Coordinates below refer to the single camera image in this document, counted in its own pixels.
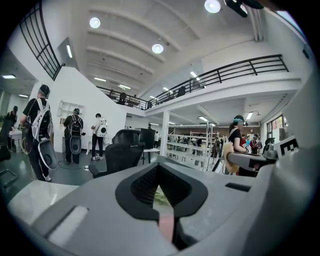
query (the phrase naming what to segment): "woman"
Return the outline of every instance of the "woman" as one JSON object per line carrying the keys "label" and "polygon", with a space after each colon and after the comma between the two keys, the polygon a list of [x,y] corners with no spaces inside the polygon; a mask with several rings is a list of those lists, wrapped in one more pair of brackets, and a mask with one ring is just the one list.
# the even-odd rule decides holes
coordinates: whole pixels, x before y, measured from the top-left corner
{"label": "woman", "polygon": [[[237,115],[233,119],[233,122],[230,124],[228,140],[233,143],[234,152],[240,152],[240,153],[247,152],[247,149],[242,147],[241,145],[241,139],[242,139],[241,130],[244,127],[244,123],[245,123],[244,117],[242,115]],[[238,175],[249,176],[249,177],[256,176],[254,171],[249,171],[241,167],[239,168]]]}

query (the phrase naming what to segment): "desk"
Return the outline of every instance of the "desk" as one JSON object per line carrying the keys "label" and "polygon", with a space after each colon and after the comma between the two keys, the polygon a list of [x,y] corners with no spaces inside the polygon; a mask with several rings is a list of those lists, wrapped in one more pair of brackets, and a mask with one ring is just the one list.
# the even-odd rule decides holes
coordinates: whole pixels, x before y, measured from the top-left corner
{"label": "desk", "polygon": [[20,141],[22,140],[22,131],[21,130],[12,130],[9,132],[9,137],[11,138],[11,150],[13,148],[13,140],[18,141],[17,151],[20,150]]}
{"label": "desk", "polygon": [[145,164],[145,152],[148,152],[148,163],[150,164],[151,163],[151,154],[150,152],[160,152],[160,149],[158,148],[150,148],[150,149],[145,149],[143,151],[143,155],[142,155],[142,164],[144,165]]}

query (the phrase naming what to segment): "sneaker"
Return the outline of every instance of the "sneaker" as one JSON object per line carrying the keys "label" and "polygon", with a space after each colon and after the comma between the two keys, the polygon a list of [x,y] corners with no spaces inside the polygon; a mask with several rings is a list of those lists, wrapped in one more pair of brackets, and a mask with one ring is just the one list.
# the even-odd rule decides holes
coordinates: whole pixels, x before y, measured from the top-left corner
{"label": "sneaker", "polygon": [[50,182],[51,181],[51,178],[50,178],[49,175],[47,177],[44,177],[44,179],[45,179],[46,182]]}

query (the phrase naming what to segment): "black railing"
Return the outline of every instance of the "black railing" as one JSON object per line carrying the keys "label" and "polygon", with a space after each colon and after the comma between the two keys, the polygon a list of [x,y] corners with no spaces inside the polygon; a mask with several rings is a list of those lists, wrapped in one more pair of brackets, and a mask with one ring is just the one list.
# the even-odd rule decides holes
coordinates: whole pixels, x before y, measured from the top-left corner
{"label": "black railing", "polygon": [[40,62],[47,74],[53,80],[55,80],[64,64],[59,64],[59,61],[49,41],[45,27],[41,1],[39,1],[23,17],[19,23],[19,26],[23,37],[33,55]]}
{"label": "black railing", "polygon": [[177,97],[192,93],[214,84],[221,84],[223,81],[245,76],[258,76],[266,72],[289,72],[285,65],[282,55],[269,55],[257,58],[246,59],[225,65],[214,70],[208,71],[198,77],[184,81],[170,90],[165,91],[147,103],[147,109],[153,106],[170,101]]}
{"label": "black railing", "polygon": [[124,91],[119,92],[115,90],[106,89],[97,86],[105,95],[107,95],[111,100],[117,104],[121,104],[131,108],[137,108],[140,110],[147,109],[147,101],[141,98],[127,95]]}

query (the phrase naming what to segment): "black chair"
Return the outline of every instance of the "black chair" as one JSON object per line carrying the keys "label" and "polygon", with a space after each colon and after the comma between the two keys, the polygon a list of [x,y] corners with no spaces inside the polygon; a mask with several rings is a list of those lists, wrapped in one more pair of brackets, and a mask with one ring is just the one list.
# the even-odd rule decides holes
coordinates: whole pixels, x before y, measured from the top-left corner
{"label": "black chair", "polygon": [[[9,119],[5,119],[3,122],[3,126],[0,132],[0,163],[5,160],[9,160],[11,158],[9,149],[8,149],[8,136],[9,132],[11,131],[11,127],[14,126],[14,122]],[[7,176],[8,181],[5,183],[1,182],[1,185],[4,189],[10,187],[13,183],[16,182],[18,179],[18,176],[10,171],[9,169],[5,169],[0,171],[0,178]]]}
{"label": "black chair", "polygon": [[181,87],[179,88],[179,90],[178,90],[178,94],[176,95],[176,97],[178,98],[178,97],[183,96],[183,95],[185,95],[185,94],[186,94],[186,87],[181,86]]}
{"label": "black chair", "polygon": [[140,131],[122,129],[112,138],[112,144],[105,148],[106,171],[99,171],[89,165],[93,178],[114,174],[135,167],[144,152],[145,144],[140,142]]}
{"label": "black chair", "polygon": [[126,95],[124,92],[121,92],[117,104],[125,105],[125,103],[126,103],[126,97],[127,97],[127,95]]}

